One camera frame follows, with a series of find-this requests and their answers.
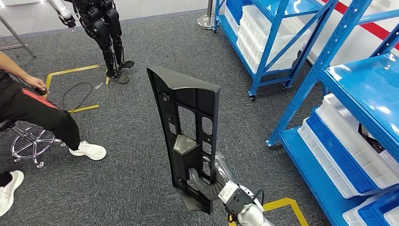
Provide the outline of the person's left hand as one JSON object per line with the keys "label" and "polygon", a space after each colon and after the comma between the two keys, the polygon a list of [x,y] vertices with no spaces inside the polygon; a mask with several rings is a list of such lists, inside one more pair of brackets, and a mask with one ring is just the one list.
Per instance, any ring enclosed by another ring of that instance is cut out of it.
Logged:
{"label": "person's left hand", "polygon": [[46,92],[46,86],[43,80],[33,77],[33,76],[28,76],[23,79],[26,83],[28,83],[30,86],[38,88],[39,90],[42,90],[43,92]]}

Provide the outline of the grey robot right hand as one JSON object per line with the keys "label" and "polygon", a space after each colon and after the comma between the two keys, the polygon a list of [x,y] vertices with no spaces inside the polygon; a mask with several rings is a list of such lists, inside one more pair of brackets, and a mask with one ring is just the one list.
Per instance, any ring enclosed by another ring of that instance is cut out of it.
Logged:
{"label": "grey robot right hand", "polygon": [[223,203],[227,203],[239,191],[239,186],[232,181],[232,174],[224,162],[223,155],[219,152],[215,155],[214,166],[213,182],[209,184],[205,182],[194,168],[189,168],[190,181],[209,200],[221,199]]}

